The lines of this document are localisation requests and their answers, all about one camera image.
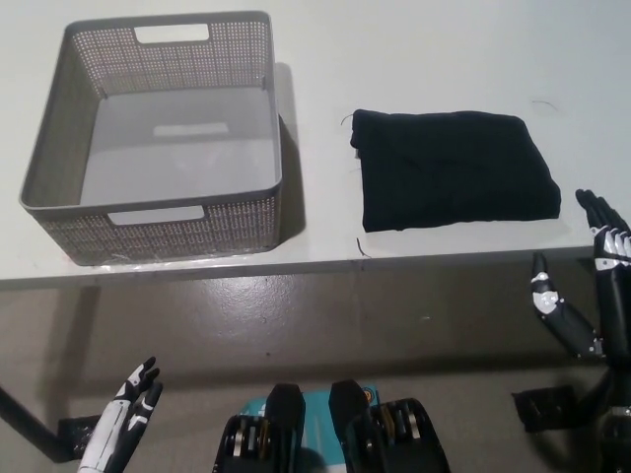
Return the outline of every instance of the black cloth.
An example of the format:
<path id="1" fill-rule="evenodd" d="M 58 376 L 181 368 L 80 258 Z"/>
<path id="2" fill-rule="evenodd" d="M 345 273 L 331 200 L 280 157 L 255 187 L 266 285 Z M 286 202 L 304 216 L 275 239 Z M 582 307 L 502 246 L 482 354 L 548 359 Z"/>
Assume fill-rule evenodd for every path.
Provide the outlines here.
<path id="1" fill-rule="evenodd" d="M 366 232 L 559 217 L 559 187 L 517 117 L 359 109 L 351 146 L 362 163 Z"/>

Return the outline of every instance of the floor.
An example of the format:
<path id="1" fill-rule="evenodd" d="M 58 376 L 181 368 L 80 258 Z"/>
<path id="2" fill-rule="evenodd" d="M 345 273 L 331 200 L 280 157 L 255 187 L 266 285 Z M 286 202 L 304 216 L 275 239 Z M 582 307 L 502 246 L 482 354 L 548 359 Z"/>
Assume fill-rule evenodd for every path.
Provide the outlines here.
<path id="1" fill-rule="evenodd" d="M 588 271 L 551 272 L 596 312 Z M 532 314 L 528 281 L 527 264 L 494 264 L 4 292 L 0 383 L 54 426 L 100 413 L 157 356 L 165 392 L 130 473 L 211 471 L 228 417 L 274 381 L 350 376 L 382 399 L 421 400 L 455 472 L 595 471 L 593 432 L 529 437 L 515 413 L 512 392 L 586 389 L 602 371 L 568 364 Z M 0 422 L 0 471 L 76 468 Z"/>

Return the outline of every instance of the teal object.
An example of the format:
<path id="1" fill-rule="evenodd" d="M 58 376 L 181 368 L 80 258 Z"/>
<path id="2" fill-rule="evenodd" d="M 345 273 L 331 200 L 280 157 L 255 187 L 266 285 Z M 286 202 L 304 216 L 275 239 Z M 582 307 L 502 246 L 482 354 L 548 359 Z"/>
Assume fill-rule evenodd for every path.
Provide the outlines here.
<path id="1" fill-rule="evenodd" d="M 373 385 L 362 387 L 371 406 L 379 404 L 379 394 Z M 304 392 L 305 431 L 303 432 L 302 457 L 300 470 L 303 473 L 324 471 L 327 473 L 346 473 L 344 454 L 335 436 L 333 421 L 328 410 L 328 390 Z M 265 401 L 261 397 L 249 401 L 242 410 L 247 416 L 262 416 L 265 413 Z"/>

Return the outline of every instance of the table surface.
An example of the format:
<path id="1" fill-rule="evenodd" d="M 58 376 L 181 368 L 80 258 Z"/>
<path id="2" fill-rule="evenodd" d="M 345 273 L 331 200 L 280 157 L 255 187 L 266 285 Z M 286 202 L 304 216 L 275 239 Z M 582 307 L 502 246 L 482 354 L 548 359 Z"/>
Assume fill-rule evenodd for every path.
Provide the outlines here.
<path id="1" fill-rule="evenodd" d="M 229 10 L 271 15 L 279 111 L 300 158 L 285 178 L 289 225 L 276 249 L 147 265 L 80 267 L 18 201 L 66 25 L 77 20 Z M 627 194 L 631 3 L 626 0 L 32 0 L 0 20 L 0 288 L 109 280 L 202 279 L 588 254 L 574 191 L 604 195 L 631 218 Z M 367 235 L 356 108 L 484 110 L 527 124 L 562 190 L 561 217 Z"/>

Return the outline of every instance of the plastic storage basket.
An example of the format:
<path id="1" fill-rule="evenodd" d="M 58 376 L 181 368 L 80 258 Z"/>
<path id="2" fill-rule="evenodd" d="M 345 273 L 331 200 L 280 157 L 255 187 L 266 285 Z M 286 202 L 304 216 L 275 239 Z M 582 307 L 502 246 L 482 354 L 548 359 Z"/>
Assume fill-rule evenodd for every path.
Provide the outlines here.
<path id="1" fill-rule="evenodd" d="M 80 265 L 268 250 L 278 126 L 266 14 L 76 23 L 21 201 Z"/>

